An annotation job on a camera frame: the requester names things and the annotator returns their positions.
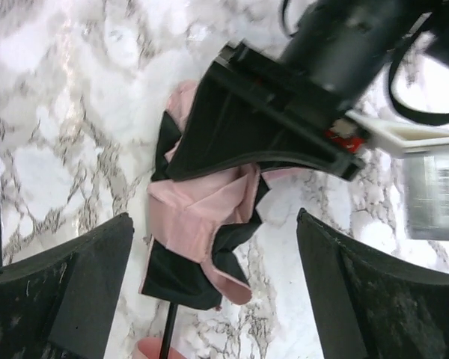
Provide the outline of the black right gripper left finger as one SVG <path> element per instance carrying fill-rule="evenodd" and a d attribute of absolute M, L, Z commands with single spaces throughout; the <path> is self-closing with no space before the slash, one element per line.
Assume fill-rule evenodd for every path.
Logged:
<path fill-rule="evenodd" d="M 0 358 L 103 358 L 133 238 L 122 213 L 0 268 Z"/>

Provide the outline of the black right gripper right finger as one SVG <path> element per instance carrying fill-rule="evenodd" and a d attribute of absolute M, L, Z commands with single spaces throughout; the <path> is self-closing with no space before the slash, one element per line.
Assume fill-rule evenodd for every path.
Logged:
<path fill-rule="evenodd" d="M 356 241 L 305 209 L 296 235 L 325 358 L 449 359 L 449 274 Z"/>

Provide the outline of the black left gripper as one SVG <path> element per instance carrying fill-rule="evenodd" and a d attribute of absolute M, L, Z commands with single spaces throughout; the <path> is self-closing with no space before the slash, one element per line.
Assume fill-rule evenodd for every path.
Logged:
<path fill-rule="evenodd" d="M 250 163 L 307 167 L 353 180 L 368 133 L 346 103 L 245 43 L 226 45 L 198 84 L 167 169 L 190 180 Z"/>

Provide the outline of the pink folding umbrella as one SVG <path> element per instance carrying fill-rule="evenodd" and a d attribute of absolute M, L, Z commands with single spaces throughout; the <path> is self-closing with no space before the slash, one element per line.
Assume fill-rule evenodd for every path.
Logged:
<path fill-rule="evenodd" d="M 256 206 L 269 188 L 255 163 L 183 182 L 169 177 L 197 86 L 191 80 L 179 83 L 162 115 L 147 186 L 151 243 L 141 294 L 218 310 L 223 298 L 237 305 L 252 298 L 234 250 L 262 224 Z"/>

